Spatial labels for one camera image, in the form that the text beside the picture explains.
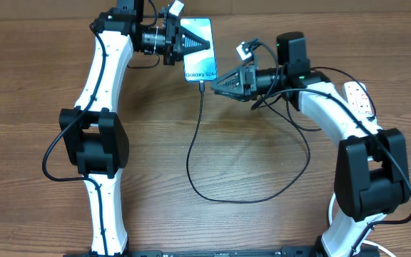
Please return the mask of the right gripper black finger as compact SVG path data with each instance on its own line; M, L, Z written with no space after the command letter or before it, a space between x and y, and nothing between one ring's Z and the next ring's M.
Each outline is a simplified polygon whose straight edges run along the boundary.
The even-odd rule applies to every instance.
M244 66L238 66L212 81L214 91L244 91Z
M239 102L247 102L248 98L242 95L238 95L238 94L232 94L230 92L226 92L226 91L215 91L215 95L219 95L219 96L224 96Z

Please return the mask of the Samsung Galaxy smartphone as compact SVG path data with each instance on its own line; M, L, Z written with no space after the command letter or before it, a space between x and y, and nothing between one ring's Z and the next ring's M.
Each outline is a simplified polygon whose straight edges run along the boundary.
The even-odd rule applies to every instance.
M213 81L217 66L213 30L209 18L182 18L183 69L186 81Z

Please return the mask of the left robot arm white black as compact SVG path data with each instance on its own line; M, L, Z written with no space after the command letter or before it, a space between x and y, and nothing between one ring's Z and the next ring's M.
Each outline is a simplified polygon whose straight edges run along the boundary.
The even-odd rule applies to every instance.
M91 207L93 240L88 256L128 256L123 223L121 177L129 141L117 111L123 77L136 52L183 62L185 79L216 78L211 20L183 18L173 1L155 13L162 26L143 23L142 1L118 1L91 23L95 51L86 85L72 109L59 115L69 161L78 169Z

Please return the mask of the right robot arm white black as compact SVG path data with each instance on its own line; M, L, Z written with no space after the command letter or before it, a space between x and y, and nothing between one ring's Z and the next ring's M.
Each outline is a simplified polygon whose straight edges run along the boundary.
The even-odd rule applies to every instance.
M276 38L278 65L257 69L253 49L258 40L237 51L244 65L211 84L215 94L256 107L275 96L310 117L338 148L334 192L339 209L330 227L301 256L377 256L377 248L361 247L377 225L398 206L411 201L405 137L396 128L382 129L359 114L336 91L330 79L310 66L306 42L299 31Z

